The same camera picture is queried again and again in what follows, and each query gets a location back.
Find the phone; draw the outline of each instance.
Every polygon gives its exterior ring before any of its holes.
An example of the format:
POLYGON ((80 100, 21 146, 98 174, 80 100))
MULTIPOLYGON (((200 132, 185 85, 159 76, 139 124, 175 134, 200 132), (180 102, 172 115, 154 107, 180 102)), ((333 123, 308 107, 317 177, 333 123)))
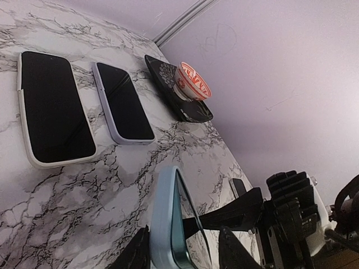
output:
POLYGON ((150 232, 150 255, 158 269, 211 269, 208 241, 181 171, 158 176, 150 232))
POLYGON ((178 171, 176 177, 171 237, 174 261, 180 268, 211 269, 210 250, 202 224, 178 171))
POLYGON ((231 185, 232 192, 236 199, 240 198, 243 194, 247 192, 245 184, 243 183, 242 179, 231 178, 229 180, 229 184, 231 185))
POLYGON ((33 166, 52 168, 95 156, 94 136, 67 59, 23 52, 17 80, 26 153, 33 166))
POLYGON ((94 63, 93 72, 113 140, 119 144, 153 142, 155 135, 130 75, 104 63, 94 63))

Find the black plate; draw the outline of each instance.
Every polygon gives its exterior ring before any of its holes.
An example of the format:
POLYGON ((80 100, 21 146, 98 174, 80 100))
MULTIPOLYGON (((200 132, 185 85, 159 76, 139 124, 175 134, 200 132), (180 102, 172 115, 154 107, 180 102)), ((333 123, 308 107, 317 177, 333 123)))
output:
POLYGON ((213 114, 203 101, 184 101, 173 91, 176 66, 145 55, 147 67, 164 95, 167 104, 179 120, 184 122, 207 122, 213 114))

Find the white marble countertop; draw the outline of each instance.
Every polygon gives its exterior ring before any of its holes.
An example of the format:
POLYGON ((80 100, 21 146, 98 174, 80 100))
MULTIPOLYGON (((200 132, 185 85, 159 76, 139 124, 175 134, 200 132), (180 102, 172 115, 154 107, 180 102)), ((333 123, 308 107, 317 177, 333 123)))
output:
MULTIPOLYGON (((233 200, 232 177, 250 183, 212 123, 175 121, 160 101, 144 55, 165 60, 150 40, 69 8, 37 0, 0 1, 0 267, 105 268, 140 227, 150 224, 160 169, 178 165, 200 214, 233 200), (27 160, 16 91, 19 52, 72 63, 95 142, 89 162, 37 170, 27 160), (157 140, 116 145, 90 63, 127 70, 157 140)), ((207 232, 218 268, 216 232, 207 232)), ((241 242, 258 259, 255 239, 241 242)))

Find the bowl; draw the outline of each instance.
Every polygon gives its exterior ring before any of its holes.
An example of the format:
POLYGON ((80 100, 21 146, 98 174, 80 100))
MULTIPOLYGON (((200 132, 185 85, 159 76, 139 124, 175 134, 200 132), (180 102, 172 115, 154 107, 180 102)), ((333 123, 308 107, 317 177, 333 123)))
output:
POLYGON ((181 62, 174 73, 174 91, 183 100, 203 101, 212 96, 204 79, 188 63, 181 62))

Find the cable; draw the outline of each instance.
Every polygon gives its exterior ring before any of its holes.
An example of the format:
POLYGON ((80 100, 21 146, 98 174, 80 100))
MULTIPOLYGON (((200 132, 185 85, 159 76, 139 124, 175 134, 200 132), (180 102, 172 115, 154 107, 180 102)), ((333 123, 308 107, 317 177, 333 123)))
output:
POLYGON ((191 21, 200 16, 214 4, 218 3, 219 0, 205 0, 198 1, 188 11, 180 16, 175 22, 160 33, 153 41, 156 45, 161 48, 169 39, 174 37, 181 29, 187 26, 191 21))
POLYGON ((326 230, 325 236, 327 236, 328 238, 341 244, 342 246, 350 249, 351 251, 359 253, 359 247, 357 245, 355 245, 352 242, 348 241, 347 239, 343 238, 340 234, 336 233, 334 230, 332 230, 332 229, 326 230))

